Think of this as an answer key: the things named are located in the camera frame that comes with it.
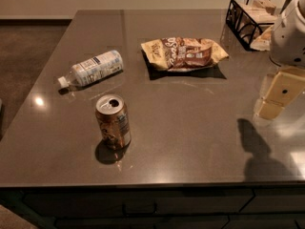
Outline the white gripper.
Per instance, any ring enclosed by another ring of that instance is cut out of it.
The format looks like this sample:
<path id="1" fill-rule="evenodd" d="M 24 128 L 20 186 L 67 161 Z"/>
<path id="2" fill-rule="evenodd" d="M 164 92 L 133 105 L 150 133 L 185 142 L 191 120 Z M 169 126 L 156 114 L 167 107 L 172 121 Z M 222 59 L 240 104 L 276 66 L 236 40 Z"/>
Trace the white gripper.
<path id="1" fill-rule="evenodd" d="M 305 67 L 304 0 L 292 0 L 274 22 L 270 57 L 290 67 L 268 73 L 262 82 L 254 114 L 267 120 L 278 117 L 305 90 L 305 70 L 300 69 Z"/>

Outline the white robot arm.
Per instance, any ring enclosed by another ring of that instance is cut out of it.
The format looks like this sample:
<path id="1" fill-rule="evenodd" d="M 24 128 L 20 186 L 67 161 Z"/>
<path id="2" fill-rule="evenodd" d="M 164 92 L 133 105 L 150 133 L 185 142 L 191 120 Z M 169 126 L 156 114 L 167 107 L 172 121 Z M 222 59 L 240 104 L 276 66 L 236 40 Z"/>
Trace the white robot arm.
<path id="1" fill-rule="evenodd" d="M 254 114 L 272 120 L 305 89 L 305 0 L 291 0 L 271 30 L 270 59 L 277 65 L 261 85 Z"/>

